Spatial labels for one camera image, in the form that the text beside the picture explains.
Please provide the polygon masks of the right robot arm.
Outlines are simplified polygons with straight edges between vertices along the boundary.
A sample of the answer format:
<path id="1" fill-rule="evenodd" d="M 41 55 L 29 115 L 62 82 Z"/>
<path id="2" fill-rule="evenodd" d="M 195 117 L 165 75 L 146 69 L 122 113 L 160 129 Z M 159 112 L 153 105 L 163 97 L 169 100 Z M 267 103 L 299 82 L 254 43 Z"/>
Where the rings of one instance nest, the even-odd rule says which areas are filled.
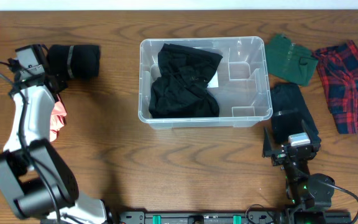
<path id="1" fill-rule="evenodd" d="M 274 223 L 324 223 L 325 210 L 331 207 L 334 180 L 324 174 L 311 174 L 308 162 L 315 158 L 321 139 L 301 122 L 302 132 L 288 137 L 288 142 L 275 146 L 272 135 L 264 128 L 262 156 L 273 166 L 285 171 L 286 194 L 292 200 L 282 212 L 272 217 Z"/>

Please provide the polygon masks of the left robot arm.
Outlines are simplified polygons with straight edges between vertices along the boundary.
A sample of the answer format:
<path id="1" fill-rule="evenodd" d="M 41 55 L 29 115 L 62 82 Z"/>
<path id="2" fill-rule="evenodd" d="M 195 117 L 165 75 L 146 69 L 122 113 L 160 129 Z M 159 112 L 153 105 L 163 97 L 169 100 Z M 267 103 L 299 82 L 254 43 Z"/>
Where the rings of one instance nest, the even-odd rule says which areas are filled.
<path id="1" fill-rule="evenodd" d="M 6 65 L 14 74 L 11 135 L 0 153 L 0 191 L 14 215 L 41 223 L 114 223 L 109 207 L 79 191 L 73 172 L 50 142 L 50 120 L 69 80 L 99 73 L 98 45 L 32 44 Z"/>

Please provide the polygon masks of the pink garment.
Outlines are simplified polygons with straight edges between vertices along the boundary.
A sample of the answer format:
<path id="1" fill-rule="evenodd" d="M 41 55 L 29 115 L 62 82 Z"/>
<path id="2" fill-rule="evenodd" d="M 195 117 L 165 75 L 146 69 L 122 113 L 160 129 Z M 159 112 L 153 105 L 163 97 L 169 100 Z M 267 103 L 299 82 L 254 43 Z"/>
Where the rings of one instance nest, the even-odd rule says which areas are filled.
<path id="1" fill-rule="evenodd" d="M 57 139 L 59 131 L 62 127 L 65 126 L 65 117 L 67 116 L 67 111 L 58 95 L 58 101 L 55 103 L 50 117 L 50 142 L 53 142 Z"/>

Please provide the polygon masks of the large black garment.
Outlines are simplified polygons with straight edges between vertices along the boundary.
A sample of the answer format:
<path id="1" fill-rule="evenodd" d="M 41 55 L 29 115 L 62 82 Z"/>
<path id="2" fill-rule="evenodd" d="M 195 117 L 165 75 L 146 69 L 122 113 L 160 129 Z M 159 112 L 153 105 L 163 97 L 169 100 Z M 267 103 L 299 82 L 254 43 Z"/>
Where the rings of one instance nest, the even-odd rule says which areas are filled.
<path id="1" fill-rule="evenodd" d="M 222 55 L 214 52 L 164 44 L 158 53 L 161 76 L 153 82 L 150 90 L 151 117 L 218 117 L 218 102 L 207 87 L 222 59 Z"/>

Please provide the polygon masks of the small black garment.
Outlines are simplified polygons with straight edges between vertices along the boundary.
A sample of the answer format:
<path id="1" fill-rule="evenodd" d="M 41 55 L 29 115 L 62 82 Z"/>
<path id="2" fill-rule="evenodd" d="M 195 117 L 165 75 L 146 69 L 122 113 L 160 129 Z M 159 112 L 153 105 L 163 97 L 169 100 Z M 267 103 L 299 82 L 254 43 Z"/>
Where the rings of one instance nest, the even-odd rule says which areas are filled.
<path id="1" fill-rule="evenodd" d="M 99 45 L 52 45 L 47 54 L 50 73 L 65 81 L 97 77 L 100 57 Z"/>

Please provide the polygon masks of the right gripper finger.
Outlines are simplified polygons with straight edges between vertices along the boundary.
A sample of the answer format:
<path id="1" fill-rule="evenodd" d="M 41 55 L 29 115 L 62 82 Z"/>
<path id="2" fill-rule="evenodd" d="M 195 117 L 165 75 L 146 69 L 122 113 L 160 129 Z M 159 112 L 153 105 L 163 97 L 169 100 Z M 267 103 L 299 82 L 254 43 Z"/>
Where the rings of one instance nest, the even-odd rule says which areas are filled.
<path id="1" fill-rule="evenodd" d="M 273 151 L 272 135 L 270 131 L 264 127 L 264 143 L 262 149 L 262 157 L 271 157 Z"/>
<path id="2" fill-rule="evenodd" d="M 321 144 L 321 139 L 318 137 L 318 135 L 315 132 L 313 132 L 310 129 L 310 127 L 307 125 L 305 120 L 301 121 L 301 125 L 302 125 L 304 132 L 308 135 L 308 137 L 310 139 L 310 144 L 312 144 L 312 145 Z"/>

